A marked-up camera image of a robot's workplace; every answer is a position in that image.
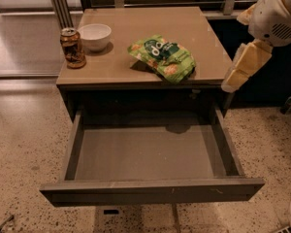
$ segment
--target snack bag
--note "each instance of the snack bag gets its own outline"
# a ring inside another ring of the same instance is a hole
[[[179,83],[187,78],[196,66],[189,50],[177,43],[166,41],[161,35],[140,40],[127,50],[170,83]]]

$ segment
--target drawer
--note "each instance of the drawer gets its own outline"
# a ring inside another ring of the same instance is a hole
[[[52,205],[246,201],[263,186],[243,174],[215,101],[110,94],[80,96],[61,178],[40,189]]]

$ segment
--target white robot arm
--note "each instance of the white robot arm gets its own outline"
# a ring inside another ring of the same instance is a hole
[[[273,47],[291,43],[291,0],[258,0],[244,14],[248,32],[255,40],[241,44],[236,52],[233,66],[222,83],[226,92],[238,90],[260,70],[272,57]]]

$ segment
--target floor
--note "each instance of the floor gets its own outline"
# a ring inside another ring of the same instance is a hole
[[[58,32],[54,16],[0,16],[0,73],[58,73]],[[178,204],[178,219],[169,204],[54,208],[39,187],[57,181],[72,127],[55,80],[0,80],[0,223],[15,216],[5,232],[275,232],[289,220],[291,113],[232,109],[224,120],[246,176],[266,182],[248,202]]]

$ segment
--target white bowl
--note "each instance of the white bowl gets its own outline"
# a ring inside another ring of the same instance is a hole
[[[88,24],[79,28],[81,42],[84,47],[92,51],[106,48],[111,38],[111,29],[105,24]]]

